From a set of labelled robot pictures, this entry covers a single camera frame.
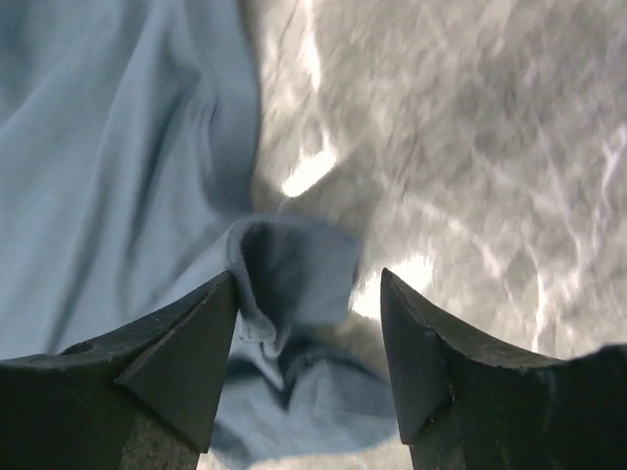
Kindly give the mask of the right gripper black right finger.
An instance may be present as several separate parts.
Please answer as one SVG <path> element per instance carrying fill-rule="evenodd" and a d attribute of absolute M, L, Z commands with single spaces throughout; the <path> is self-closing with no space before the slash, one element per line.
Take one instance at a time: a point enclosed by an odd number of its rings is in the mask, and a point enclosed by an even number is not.
<path fill-rule="evenodd" d="M 622 469 L 626 349 L 557 359 L 431 304 L 390 270 L 381 321 L 400 437 L 416 469 Z"/>

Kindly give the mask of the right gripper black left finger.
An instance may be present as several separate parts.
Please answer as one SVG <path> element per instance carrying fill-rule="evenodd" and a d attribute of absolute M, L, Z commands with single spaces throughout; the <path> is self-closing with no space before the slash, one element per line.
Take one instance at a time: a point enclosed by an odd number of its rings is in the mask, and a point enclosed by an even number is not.
<path fill-rule="evenodd" d="M 193 469 L 210 446 L 238 312 L 223 273 L 59 354 L 1 364 L 5 469 Z"/>

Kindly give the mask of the blue-grey t-shirt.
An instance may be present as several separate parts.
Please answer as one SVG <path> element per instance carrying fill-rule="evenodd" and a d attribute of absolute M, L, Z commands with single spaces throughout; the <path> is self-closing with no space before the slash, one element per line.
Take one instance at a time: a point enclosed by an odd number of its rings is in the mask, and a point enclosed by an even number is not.
<path fill-rule="evenodd" d="M 59 354 L 232 276 L 210 446 L 234 469 L 395 431 L 377 373 L 314 335 L 360 255 L 254 211 L 255 63 L 235 1 L 1 5 L 1 364 Z"/>

